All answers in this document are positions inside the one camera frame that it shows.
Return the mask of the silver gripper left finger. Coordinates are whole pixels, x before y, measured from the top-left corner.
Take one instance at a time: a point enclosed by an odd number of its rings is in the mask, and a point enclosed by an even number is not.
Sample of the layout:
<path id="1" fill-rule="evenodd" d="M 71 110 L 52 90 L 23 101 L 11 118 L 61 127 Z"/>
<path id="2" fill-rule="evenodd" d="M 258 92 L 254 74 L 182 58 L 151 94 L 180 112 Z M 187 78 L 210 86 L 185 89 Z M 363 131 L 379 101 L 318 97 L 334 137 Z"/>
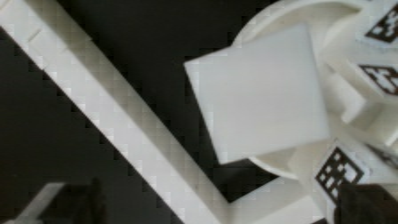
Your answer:
<path id="1" fill-rule="evenodd" d="M 86 185 L 48 183 L 7 224 L 109 224 L 100 179 Z"/>

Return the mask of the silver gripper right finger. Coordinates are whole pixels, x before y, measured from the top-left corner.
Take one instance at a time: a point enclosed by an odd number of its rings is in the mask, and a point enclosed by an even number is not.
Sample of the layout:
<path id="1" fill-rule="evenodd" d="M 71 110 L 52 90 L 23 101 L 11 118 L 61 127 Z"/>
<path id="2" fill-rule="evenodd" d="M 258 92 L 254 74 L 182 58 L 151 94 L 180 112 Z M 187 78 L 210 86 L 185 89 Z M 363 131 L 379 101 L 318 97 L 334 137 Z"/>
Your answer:
<path id="1" fill-rule="evenodd" d="M 398 200 L 379 184 L 340 186 L 334 224 L 398 224 Z"/>

